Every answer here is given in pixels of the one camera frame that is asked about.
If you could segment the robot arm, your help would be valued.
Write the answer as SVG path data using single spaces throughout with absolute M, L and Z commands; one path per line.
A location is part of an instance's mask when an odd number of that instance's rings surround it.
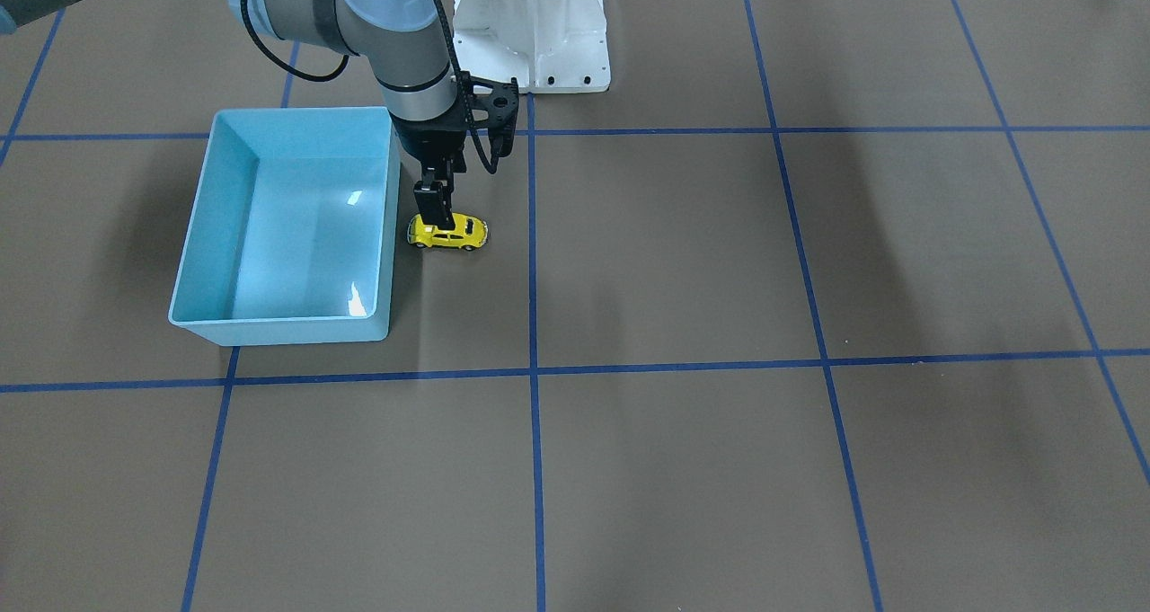
M 83 0 L 1 0 L 3 35 Z M 413 193 L 425 225 L 452 208 L 470 138 L 488 173 L 512 152 L 518 83 L 475 78 L 457 59 L 442 0 L 227 0 L 251 43 L 301 81 L 327 83 L 363 58 L 402 150 L 420 166 Z

